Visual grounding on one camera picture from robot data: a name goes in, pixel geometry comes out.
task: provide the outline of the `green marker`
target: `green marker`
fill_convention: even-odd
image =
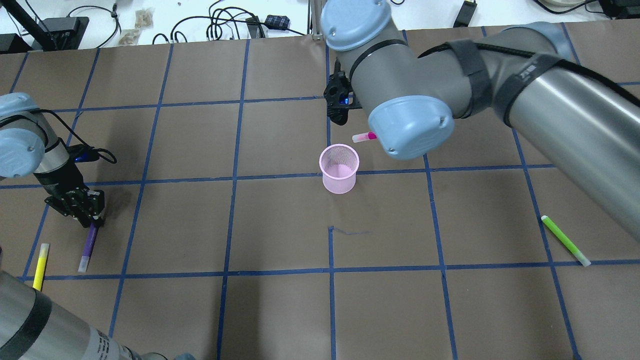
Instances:
[[[591,265],[591,262],[589,261],[589,259],[587,259],[587,257],[582,254],[582,252],[578,249],[578,247],[575,246],[571,242],[571,240],[569,240],[567,235],[565,235],[562,232],[562,230],[560,230],[560,228],[553,221],[551,221],[551,219],[548,216],[543,215],[540,218],[540,220],[542,220],[542,222],[545,223],[545,225],[549,228],[549,230],[551,230],[551,232],[555,236],[557,236],[558,239],[560,239],[560,241],[564,244],[564,246],[566,246],[567,249],[569,249],[569,251],[573,254],[573,256],[575,256],[578,259],[578,261],[580,261],[582,266]]]

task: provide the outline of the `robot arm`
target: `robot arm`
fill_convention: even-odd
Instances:
[[[41,110],[24,93],[0,96],[0,176],[33,174],[49,193],[45,202],[83,227],[102,225],[104,192],[92,191],[72,156],[84,145],[67,147],[56,135]]]
[[[416,58],[384,1],[329,0],[321,25],[344,69],[325,92],[338,125],[361,106],[384,151],[407,160],[444,142],[454,118],[493,107],[640,240],[640,101],[567,61],[557,27],[517,26]],[[356,105],[341,104],[351,90]]]

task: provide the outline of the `plastic bag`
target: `plastic bag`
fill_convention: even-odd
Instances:
[[[122,30],[122,35],[118,40],[119,46],[138,45],[138,39],[140,38],[140,29]]]
[[[136,10],[136,29],[151,28],[154,25],[154,9]]]

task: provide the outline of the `pink cup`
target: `pink cup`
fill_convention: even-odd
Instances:
[[[341,143],[331,145],[320,154],[319,163],[327,190],[340,194],[353,189],[360,158],[352,147]]]

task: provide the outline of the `pink marker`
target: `pink marker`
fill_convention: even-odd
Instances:
[[[377,139],[378,137],[376,136],[376,134],[369,132],[369,133],[362,133],[362,134],[357,134],[357,135],[353,135],[351,137],[351,139],[353,139],[353,142],[364,142],[367,140],[373,140],[373,139]]]

